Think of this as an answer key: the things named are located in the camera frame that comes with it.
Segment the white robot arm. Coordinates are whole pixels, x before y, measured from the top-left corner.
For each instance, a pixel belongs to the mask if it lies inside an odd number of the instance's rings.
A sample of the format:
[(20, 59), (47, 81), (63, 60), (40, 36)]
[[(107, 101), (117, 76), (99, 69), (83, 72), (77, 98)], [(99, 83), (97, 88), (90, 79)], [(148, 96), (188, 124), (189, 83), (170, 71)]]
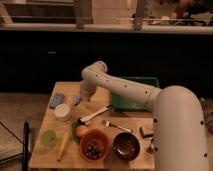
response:
[(155, 171), (209, 171), (203, 110), (191, 90), (177, 85), (160, 89), (114, 77), (102, 61), (85, 67), (81, 77), (84, 98), (103, 87), (153, 114)]

